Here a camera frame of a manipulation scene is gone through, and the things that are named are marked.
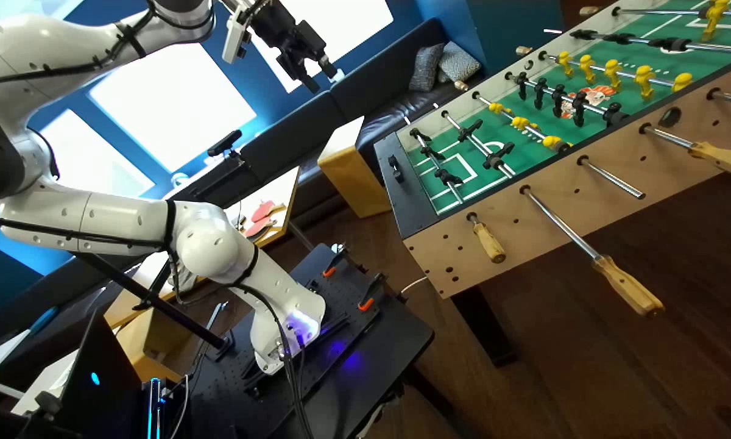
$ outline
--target white robotic arm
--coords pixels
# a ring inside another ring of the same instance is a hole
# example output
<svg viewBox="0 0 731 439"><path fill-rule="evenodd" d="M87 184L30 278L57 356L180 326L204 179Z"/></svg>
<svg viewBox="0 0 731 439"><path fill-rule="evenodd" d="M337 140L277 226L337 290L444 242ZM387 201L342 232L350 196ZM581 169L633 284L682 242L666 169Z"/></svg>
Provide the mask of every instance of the white robotic arm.
<svg viewBox="0 0 731 439"><path fill-rule="evenodd" d="M146 12L108 28L49 17L0 25L0 229L19 242L76 254L176 254L183 269L232 287L255 309L255 364L263 374L276 374L285 356L296 356L319 334L326 304L318 293L244 239L218 206L153 202L59 185L49 173L47 143L28 129L34 109L109 68L208 37L215 28L213 7L213 0L152 0ZM274 315L283 324L288 354Z"/></svg>

